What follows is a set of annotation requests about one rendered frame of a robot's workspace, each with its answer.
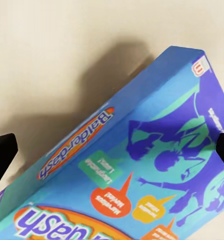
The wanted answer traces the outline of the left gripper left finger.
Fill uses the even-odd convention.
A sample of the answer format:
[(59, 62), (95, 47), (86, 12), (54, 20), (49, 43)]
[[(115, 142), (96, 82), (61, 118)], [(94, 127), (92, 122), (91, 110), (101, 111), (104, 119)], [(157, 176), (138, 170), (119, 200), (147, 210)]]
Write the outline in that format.
[(17, 141), (13, 133), (0, 136), (0, 180), (17, 152)]

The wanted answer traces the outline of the board game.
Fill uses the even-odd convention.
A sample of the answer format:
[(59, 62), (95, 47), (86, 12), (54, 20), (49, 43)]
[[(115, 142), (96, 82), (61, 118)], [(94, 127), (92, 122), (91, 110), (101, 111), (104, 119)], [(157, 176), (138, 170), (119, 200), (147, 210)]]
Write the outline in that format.
[(224, 91), (169, 46), (0, 192), (0, 240), (186, 240), (224, 212)]

